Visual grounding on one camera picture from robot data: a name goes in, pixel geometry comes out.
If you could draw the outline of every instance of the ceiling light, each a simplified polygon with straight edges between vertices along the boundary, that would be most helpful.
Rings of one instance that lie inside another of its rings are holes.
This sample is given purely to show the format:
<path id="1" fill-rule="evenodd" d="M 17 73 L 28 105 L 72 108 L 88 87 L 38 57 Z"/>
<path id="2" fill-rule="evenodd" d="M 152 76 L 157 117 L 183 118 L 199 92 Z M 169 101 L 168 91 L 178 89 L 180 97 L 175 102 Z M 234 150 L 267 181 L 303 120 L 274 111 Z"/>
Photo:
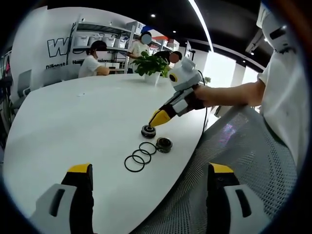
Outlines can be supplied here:
<path id="1" fill-rule="evenodd" d="M 200 13 L 200 10 L 198 8 L 198 6 L 196 5 L 195 1 L 194 0 L 189 0 L 190 4 L 192 5 L 194 11 L 196 12 L 197 14 L 197 17 L 201 23 L 201 26 L 203 26 L 204 28 L 204 31 L 205 31 L 205 34 L 206 34 L 206 37 L 208 39 L 208 42 L 209 42 L 209 45 L 210 45 L 210 49 L 211 49 L 211 52 L 214 52 L 214 48 L 213 48 L 213 43 L 211 42 L 211 38 L 210 38 L 210 35 L 209 35 L 209 32 L 208 32 L 208 28 L 206 26 L 206 23 L 205 23 L 205 20 L 203 18 L 203 16 L 201 15 Z"/>

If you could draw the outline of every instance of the metal ring part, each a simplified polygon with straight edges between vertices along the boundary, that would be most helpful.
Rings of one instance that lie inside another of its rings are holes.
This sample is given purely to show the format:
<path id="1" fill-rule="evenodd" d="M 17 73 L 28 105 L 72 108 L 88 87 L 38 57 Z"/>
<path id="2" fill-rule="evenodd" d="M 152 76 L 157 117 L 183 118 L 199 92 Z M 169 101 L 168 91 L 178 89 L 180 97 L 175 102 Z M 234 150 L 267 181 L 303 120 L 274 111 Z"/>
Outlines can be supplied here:
<path id="1" fill-rule="evenodd" d="M 156 148 L 161 153 L 169 153 L 172 148 L 172 141 L 168 138 L 160 137 L 157 139 Z"/>
<path id="2" fill-rule="evenodd" d="M 137 162 L 138 164 L 149 164 L 150 162 L 151 162 L 151 160 L 152 160 L 152 155 L 147 151 L 147 150 L 141 150 L 141 149 L 138 149 L 138 150 L 134 150 L 133 151 L 133 153 L 132 153 L 132 155 L 135 155 L 135 153 L 136 152 L 138 152 L 138 151 L 140 151 L 141 153 L 143 153 L 143 152 L 145 152 L 145 153 L 143 153 L 143 154 L 145 154 L 145 155 L 149 155 L 150 156 L 150 160 L 148 160 L 148 162 L 138 162 L 134 157 L 133 157 L 133 160 L 135 161 L 135 162 Z"/>
<path id="3" fill-rule="evenodd" d="M 141 169 L 137 170 L 137 171 L 131 170 L 131 169 L 129 169 L 129 168 L 127 167 L 126 161 L 127 161 L 127 159 L 129 159 L 129 158 L 131 158 L 131 157 L 132 157 L 132 158 L 138 157 L 138 158 L 140 158 L 140 159 L 142 160 L 142 162 L 144 162 L 144 160 L 143 160 L 140 156 L 138 156 L 138 155 L 130 155 L 130 156 L 126 157 L 126 159 L 125 159 L 125 161 L 124 161 L 125 168 L 126 168 L 128 171 L 130 171 L 130 172 L 140 172 L 140 171 L 142 171 L 143 168 L 145 167 L 145 163 L 141 164 L 141 165 L 143 165 L 143 167 L 142 167 Z"/>
<path id="4" fill-rule="evenodd" d="M 141 134 L 147 139 L 152 139 L 156 136 L 156 129 L 150 125 L 144 125 L 142 127 Z"/>
<path id="5" fill-rule="evenodd" d="M 150 155 L 154 155 L 154 154 L 156 154 L 156 152 L 157 152 L 157 148 L 156 148 L 156 146 L 154 145 L 154 144 L 152 144 L 152 143 L 150 143 L 150 142 L 148 142 L 148 141 L 145 141 L 145 142 L 142 142 L 140 145 L 139 145 L 139 149 L 141 150 L 141 146 L 142 145 L 144 145 L 144 144 L 150 144 L 150 145 L 153 145 L 154 146 L 154 148 L 155 148 L 155 151 L 154 152 L 152 152 L 152 153 L 149 153 Z"/>

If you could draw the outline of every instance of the standing person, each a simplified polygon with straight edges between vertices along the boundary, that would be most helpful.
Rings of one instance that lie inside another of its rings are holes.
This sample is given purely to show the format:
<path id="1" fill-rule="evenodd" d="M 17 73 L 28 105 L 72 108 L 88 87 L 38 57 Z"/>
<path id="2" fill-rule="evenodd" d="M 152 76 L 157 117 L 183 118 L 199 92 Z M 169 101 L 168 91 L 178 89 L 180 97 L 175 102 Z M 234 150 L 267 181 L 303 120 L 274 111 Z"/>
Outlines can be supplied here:
<path id="1" fill-rule="evenodd" d="M 109 74 L 109 69 L 98 62 L 97 51 L 107 51 L 106 43 L 101 40 L 92 43 L 90 49 L 86 51 L 88 56 L 80 67 L 78 78 L 107 76 Z"/>
<path id="2" fill-rule="evenodd" d="M 147 41 L 149 41 L 148 43 L 150 43 L 152 40 L 152 34 L 150 32 L 144 32 L 141 34 L 140 36 L 140 41 L 134 41 L 132 42 L 131 47 L 128 50 L 127 56 L 130 57 L 129 59 L 129 67 L 128 67 L 128 73 L 133 73 L 135 72 L 135 70 L 137 69 L 137 66 L 135 64 L 133 64 L 132 62 L 134 60 L 136 60 L 138 57 L 141 56 L 141 53 L 143 51 L 148 52 L 149 50 L 149 46 L 147 45 Z"/>
<path id="3" fill-rule="evenodd" d="M 195 89 L 206 107 L 261 105 L 260 114 L 289 148 L 300 171 L 309 141 L 309 100 L 304 70 L 296 50 L 286 36 L 286 26 L 261 4 L 257 26 L 274 53 L 255 83 L 231 88 L 200 86 Z"/>
<path id="4" fill-rule="evenodd" d="M 172 53 L 169 51 L 159 51 L 154 54 L 154 56 L 160 57 L 163 60 L 166 61 L 168 64 L 167 68 L 168 70 L 171 70 L 171 67 L 169 67 L 169 64 L 172 63 L 177 63 L 182 59 L 182 54 L 179 51 L 173 51 Z"/>

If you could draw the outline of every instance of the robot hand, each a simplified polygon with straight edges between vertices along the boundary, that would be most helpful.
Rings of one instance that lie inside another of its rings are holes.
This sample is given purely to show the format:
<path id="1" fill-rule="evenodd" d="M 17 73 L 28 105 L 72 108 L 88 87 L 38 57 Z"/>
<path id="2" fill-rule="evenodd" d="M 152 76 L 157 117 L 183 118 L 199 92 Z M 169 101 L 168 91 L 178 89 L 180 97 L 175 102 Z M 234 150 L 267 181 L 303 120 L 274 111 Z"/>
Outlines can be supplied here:
<path id="1" fill-rule="evenodd" d="M 181 65 L 172 69 L 168 75 L 175 93 L 162 107 L 154 112 L 149 125 L 156 127 L 171 120 L 174 116 L 182 116 L 191 111 L 203 109 L 203 101 L 196 98 L 194 90 L 199 86 L 202 77 L 195 69 L 195 63 L 183 58 Z"/>

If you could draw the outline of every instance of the oval table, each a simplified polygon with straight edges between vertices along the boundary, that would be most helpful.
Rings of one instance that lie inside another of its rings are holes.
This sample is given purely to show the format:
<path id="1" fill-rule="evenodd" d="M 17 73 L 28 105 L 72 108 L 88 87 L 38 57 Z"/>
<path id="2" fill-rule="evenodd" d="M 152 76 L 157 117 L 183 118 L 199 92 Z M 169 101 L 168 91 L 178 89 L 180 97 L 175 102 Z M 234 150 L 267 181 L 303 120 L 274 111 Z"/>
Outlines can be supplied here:
<path id="1" fill-rule="evenodd" d="M 31 92 L 14 119 L 4 156 L 4 182 L 17 207 L 30 217 L 36 200 L 61 183 L 71 166 L 90 162 L 94 232 L 131 232 L 170 191 L 202 133 L 204 110 L 175 117 L 157 126 L 149 140 L 168 137 L 172 150 L 157 152 L 139 173 L 126 170 L 125 158 L 146 141 L 141 127 L 173 93 L 167 78 L 151 86 L 136 74 L 80 78 Z M 139 169 L 132 160 L 128 165 Z"/>

